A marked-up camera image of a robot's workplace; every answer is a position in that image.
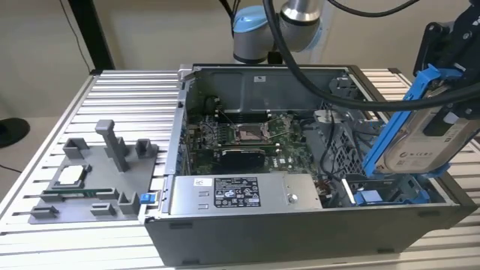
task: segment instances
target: black cable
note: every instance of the black cable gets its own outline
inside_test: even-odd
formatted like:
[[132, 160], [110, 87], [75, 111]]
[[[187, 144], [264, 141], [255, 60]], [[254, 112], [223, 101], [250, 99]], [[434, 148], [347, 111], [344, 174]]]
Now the black cable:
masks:
[[335, 119], [334, 119], [334, 114], [330, 115], [331, 116], [331, 124], [330, 124], [330, 134], [328, 134], [328, 141], [327, 141], [327, 144], [326, 144], [326, 150], [322, 154], [322, 157], [320, 157], [320, 169], [322, 171], [324, 172], [324, 174], [334, 180], [336, 181], [340, 181], [340, 178], [336, 177], [332, 172], [330, 172], [327, 169], [326, 169], [326, 165], [324, 165], [324, 162], [326, 162], [326, 156], [328, 154], [328, 150], [331, 149], [332, 147], [332, 142], [334, 142], [334, 134], [335, 134]]
[[22, 173], [20, 170], [14, 169], [14, 168], [11, 168], [11, 167], [7, 167], [7, 166], [4, 166], [4, 165], [2, 165], [2, 164], [0, 164], [0, 168], [4, 168], [4, 169], [7, 169], [7, 170], [11, 170], [12, 172], [16, 172], [16, 173]]
[[358, 136], [359, 140], [364, 143], [364, 145], [372, 148], [372, 144], [370, 143], [370, 141], [367, 141], [363, 137], [360, 137], [358, 133], [355, 133], [355, 135]]
[[232, 37], [234, 37], [235, 16], [238, 15], [239, 5], [240, 5], [240, 0], [235, 0], [232, 5], [232, 17], [231, 17]]
[[212, 131], [212, 141], [208, 143], [208, 144], [212, 144], [215, 142], [215, 139], [218, 138], [215, 135], [215, 130], [214, 130], [212, 126], [208, 125], [207, 123], [200, 123], [200, 125], [204, 125]]
[[379, 17], [386, 17], [386, 16], [388, 16], [391, 14], [398, 13], [399, 11], [408, 8], [410, 6], [412, 6], [419, 1], [420, 0], [408, 0], [400, 6], [392, 8], [391, 10], [386, 10], [386, 11], [382, 11], [382, 12], [364, 12], [364, 11], [360, 11], [360, 10], [355, 10], [354, 8], [350, 8], [350, 7], [344, 6], [343, 4], [340, 4], [336, 0], [328, 0], [328, 3], [331, 3], [338, 9], [346, 11], [350, 14], [358, 15], [360, 17], [379, 18]]
[[480, 83], [476, 83], [466, 88], [456, 89], [455, 91], [440, 94], [432, 98], [391, 102], [350, 100], [338, 97], [336, 95], [328, 93], [328, 91], [320, 90], [314, 84], [314, 82], [303, 74], [298, 63], [295, 62], [292, 53], [286, 44], [284, 36], [282, 34], [272, 0], [263, 0], [263, 5], [266, 8], [268, 26], [272, 31], [275, 44], [278, 45], [278, 49], [284, 58], [287, 67], [290, 68], [294, 76], [296, 77], [302, 85], [307, 88], [307, 90], [316, 96], [322, 97], [331, 104], [346, 107], [348, 109], [358, 109], [364, 111], [411, 111], [470, 100], [471, 98], [480, 95]]
[[63, 5], [62, 0], [59, 0], [59, 2], [60, 2], [60, 5], [62, 5], [63, 13], [64, 13], [66, 18], [67, 18], [67, 22], [68, 22], [68, 25], [70, 25], [70, 29], [72, 30], [72, 33], [74, 33], [74, 35], [75, 35], [78, 50], [80, 51], [80, 55], [82, 55], [82, 58], [83, 58], [83, 61], [84, 61], [86, 65], [87, 65], [88, 72], [91, 72], [91, 66], [90, 66], [90, 64], [88, 64], [88, 62], [87, 62], [86, 56], [83, 55], [83, 51], [82, 51], [82, 47], [80, 47], [79, 36], [76, 35], [76, 32], [75, 32], [72, 23], [71, 23], [71, 21], [70, 21], [70, 18], [68, 18], [68, 15], [67, 15], [67, 10], [66, 10], [66, 7], [64, 7], [64, 5]]
[[228, 1], [227, 1], [227, 0], [219, 0], [219, 2], [220, 2], [222, 5], [224, 6], [226, 12], [227, 12], [227, 14], [228, 14], [228, 18], [232, 20], [234, 11], [232, 11], [231, 5], [228, 4]]
[[367, 131], [360, 131], [360, 130], [354, 130], [355, 133], [359, 133], [359, 134], [366, 134], [366, 135], [371, 135], [371, 136], [379, 136], [380, 134], [379, 133], [375, 133], [375, 132], [367, 132]]

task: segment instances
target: slotted aluminum surface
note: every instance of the slotted aluminum surface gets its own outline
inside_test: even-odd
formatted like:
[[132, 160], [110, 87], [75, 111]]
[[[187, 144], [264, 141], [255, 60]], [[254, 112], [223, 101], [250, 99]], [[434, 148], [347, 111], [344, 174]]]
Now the slotted aluminum surface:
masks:
[[[387, 69], [364, 70], [387, 100], [399, 100], [410, 82]], [[176, 71], [107, 71], [84, 85], [68, 111], [2, 202], [0, 268], [15, 269], [156, 269], [163, 261], [138, 221], [28, 224], [36, 197], [63, 159], [70, 137], [102, 144], [94, 131], [99, 119], [114, 119], [127, 142], [150, 138], [159, 146], [151, 189], [163, 186], [163, 170], [172, 110], [176, 105]], [[451, 175], [480, 204], [480, 155], [471, 143], [452, 162]], [[450, 230], [430, 232], [402, 254], [252, 264], [211, 269], [480, 269], [480, 211]]]

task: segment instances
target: circuit board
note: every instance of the circuit board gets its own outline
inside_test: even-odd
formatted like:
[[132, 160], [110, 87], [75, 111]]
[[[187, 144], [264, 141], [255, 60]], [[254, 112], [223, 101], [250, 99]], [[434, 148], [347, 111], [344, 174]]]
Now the circuit board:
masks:
[[[291, 114], [272, 114], [264, 123], [220, 123], [214, 116], [196, 116], [190, 123], [192, 175], [283, 171], [308, 173], [316, 179], [314, 155]], [[226, 164], [227, 155], [246, 168]]]

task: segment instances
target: warning label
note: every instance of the warning label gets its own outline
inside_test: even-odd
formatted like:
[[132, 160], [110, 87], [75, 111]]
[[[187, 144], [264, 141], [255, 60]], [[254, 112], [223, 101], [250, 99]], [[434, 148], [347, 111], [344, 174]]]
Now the warning label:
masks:
[[218, 208], [259, 207], [260, 190], [256, 177], [215, 179], [215, 203]]

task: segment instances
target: white wall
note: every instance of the white wall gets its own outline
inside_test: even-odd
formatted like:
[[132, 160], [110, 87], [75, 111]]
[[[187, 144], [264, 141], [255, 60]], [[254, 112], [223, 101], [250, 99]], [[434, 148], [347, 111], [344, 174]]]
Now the white wall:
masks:
[[[378, 11], [404, 0], [344, 2]], [[399, 67], [410, 73], [426, 24], [456, 18], [467, 2], [422, 0], [382, 19], [336, 10], [322, 62]], [[86, 81], [87, 68], [59, 1], [0, 3], [0, 117], [2, 111], [20, 117], [60, 115]], [[260, 3], [244, 0], [243, 6]], [[95, 4], [118, 68], [174, 70], [182, 63], [231, 62], [230, 23], [218, 0], [95, 0]], [[298, 60], [308, 63], [310, 54]]]
[[[379, 12], [406, 0], [339, 2], [358, 10]], [[336, 10], [320, 62], [355, 64], [362, 68], [399, 68], [412, 79], [426, 25], [432, 21], [454, 21], [468, 6], [464, 0], [422, 0], [382, 18], [364, 18]]]
[[[284, 1], [276, 1], [276, 8]], [[118, 68], [171, 69], [187, 63], [231, 63], [230, 18], [219, 0], [96, 0]], [[243, 0], [240, 7], [262, 5]], [[310, 62], [310, 53], [298, 54]]]
[[2, 0], [2, 110], [22, 117], [62, 114], [87, 74], [59, 1]]

